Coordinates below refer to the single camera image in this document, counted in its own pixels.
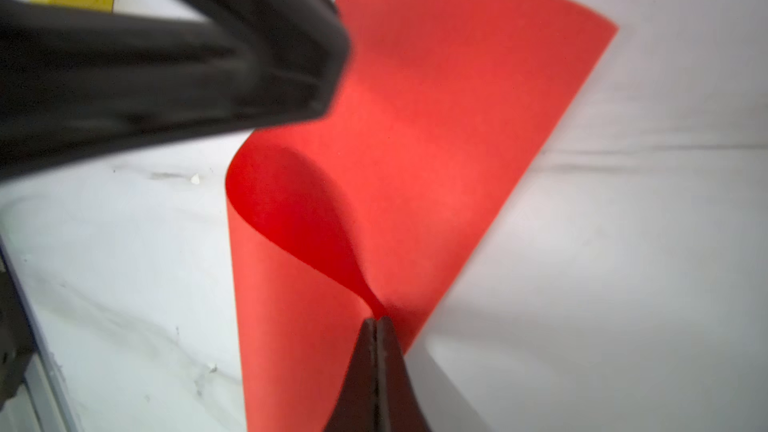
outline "black plastic part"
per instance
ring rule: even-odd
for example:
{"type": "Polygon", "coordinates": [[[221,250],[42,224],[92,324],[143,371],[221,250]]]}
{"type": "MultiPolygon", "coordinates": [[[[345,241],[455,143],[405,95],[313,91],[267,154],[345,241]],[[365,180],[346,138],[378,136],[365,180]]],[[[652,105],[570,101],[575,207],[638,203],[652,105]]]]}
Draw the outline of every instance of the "black plastic part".
{"type": "Polygon", "coordinates": [[[0,410],[16,395],[35,350],[22,301],[5,263],[0,262],[0,410]]]}
{"type": "Polygon", "coordinates": [[[325,432],[430,432],[389,317],[362,323],[325,432]]]}
{"type": "Polygon", "coordinates": [[[0,179],[321,116],[349,40],[330,0],[186,0],[209,23],[0,0],[0,179]]]}

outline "red paper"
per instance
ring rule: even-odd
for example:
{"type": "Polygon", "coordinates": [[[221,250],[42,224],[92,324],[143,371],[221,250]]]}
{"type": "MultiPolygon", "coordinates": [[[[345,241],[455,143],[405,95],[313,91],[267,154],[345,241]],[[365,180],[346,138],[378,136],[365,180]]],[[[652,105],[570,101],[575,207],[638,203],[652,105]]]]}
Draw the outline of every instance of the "red paper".
{"type": "Polygon", "coordinates": [[[336,2],[331,113],[226,178],[254,432],[322,429],[365,317],[410,346],[616,32],[567,0],[336,2]]]}

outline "tabletop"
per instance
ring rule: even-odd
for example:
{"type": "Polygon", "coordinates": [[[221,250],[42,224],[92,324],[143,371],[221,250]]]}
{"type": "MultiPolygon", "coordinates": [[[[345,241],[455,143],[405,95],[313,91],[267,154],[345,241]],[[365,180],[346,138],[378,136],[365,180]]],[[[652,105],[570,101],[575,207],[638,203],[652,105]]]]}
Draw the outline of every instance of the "tabletop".
{"type": "MultiPolygon", "coordinates": [[[[768,7],[575,1],[619,33],[408,352],[419,402],[435,432],[764,430],[768,7]]],[[[224,174],[246,137],[0,187],[85,432],[245,429],[224,174]]]]}

